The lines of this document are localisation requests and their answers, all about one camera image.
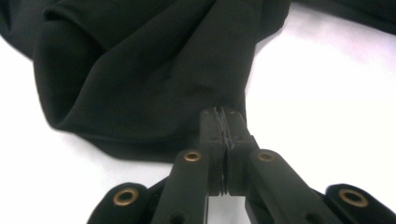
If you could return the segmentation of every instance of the black cloth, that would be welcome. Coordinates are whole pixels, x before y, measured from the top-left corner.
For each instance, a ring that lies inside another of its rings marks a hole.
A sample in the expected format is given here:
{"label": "black cloth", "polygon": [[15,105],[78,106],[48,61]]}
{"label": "black cloth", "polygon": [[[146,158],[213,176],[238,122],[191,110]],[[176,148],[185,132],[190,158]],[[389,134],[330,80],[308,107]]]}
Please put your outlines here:
{"label": "black cloth", "polygon": [[[395,31],[395,1],[334,2]],[[289,7],[289,0],[0,0],[0,33],[33,59],[53,128],[118,158],[172,161],[196,143],[201,110],[221,105],[245,116],[255,45],[283,25]]]}

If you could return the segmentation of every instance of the white background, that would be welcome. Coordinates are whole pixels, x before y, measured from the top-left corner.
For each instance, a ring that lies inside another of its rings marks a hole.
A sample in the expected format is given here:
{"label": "white background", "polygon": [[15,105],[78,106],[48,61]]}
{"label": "white background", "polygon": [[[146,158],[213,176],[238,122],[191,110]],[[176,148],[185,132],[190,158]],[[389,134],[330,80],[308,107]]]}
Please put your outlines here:
{"label": "white background", "polygon": [[[0,223],[85,223],[109,189],[170,172],[52,130],[32,63],[3,39],[0,102]],[[257,46],[247,126],[313,189],[348,183],[396,211],[396,36],[292,5]],[[208,223],[220,222],[249,223],[243,198],[210,199]]]}

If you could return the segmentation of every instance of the white surface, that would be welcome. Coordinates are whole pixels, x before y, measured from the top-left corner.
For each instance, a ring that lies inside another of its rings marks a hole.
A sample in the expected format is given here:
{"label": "white surface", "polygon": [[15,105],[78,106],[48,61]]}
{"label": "white surface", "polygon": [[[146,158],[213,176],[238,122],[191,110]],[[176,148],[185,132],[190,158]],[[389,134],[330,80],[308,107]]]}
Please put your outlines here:
{"label": "white surface", "polygon": [[[262,41],[247,85],[247,125],[324,192],[348,183],[396,211],[396,36],[292,5]],[[117,161],[52,130],[32,63],[0,41],[0,223],[85,223],[122,182],[147,187],[171,165]],[[209,224],[249,223],[242,198],[211,198]]]}

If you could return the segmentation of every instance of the brass grommet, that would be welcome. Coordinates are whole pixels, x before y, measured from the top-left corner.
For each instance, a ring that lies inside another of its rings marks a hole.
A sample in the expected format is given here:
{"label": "brass grommet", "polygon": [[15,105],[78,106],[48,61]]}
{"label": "brass grommet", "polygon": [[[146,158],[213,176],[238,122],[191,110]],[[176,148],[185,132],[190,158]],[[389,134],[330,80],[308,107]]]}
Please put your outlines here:
{"label": "brass grommet", "polygon": [[261,152],[258,155],[258,158],[261,161],[273,161],[275,159],[275,157],[271,153],[268,153],[268,152]]}
{"label": "brass grommet", "polygon": [[338,196],[340,196],[344,202],[356,207],[367,207],[367,205],[369,205],[367,199],[353,189],[340,189],[338,191]]}
{"label": "brass grommet", "polygon": [[121,189],[113,197],[113,203],[118,206],[126,206],[134,203],[139,197],[139,191],[133,188]]}
{"label": "brass grommet", "polygon": [[198,161],[202,158],[201,153],[196,151],[191,151],[184,154],[184,160],[186,161]]}

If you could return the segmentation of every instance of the black fabric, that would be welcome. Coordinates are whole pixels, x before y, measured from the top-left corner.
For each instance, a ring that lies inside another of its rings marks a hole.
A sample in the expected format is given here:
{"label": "black fabric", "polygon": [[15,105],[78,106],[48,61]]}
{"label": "black fabric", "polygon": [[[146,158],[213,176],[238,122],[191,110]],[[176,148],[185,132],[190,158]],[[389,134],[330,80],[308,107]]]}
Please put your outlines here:
{"label": "black fabric", "polygon": [[[359,12],[370,18],[360,22],[395,31],[395,1],[302,1]],[[0,0],[0,33],[34,60],[52,127],[118,158],[172,161],[196,144],[201,110],[222,105],[246,117],[255,45],[283,25],[289,7],[289,0]]]}
{"label": "black fabric", "polygon": [[396,35],[396,0],[294,0]]}

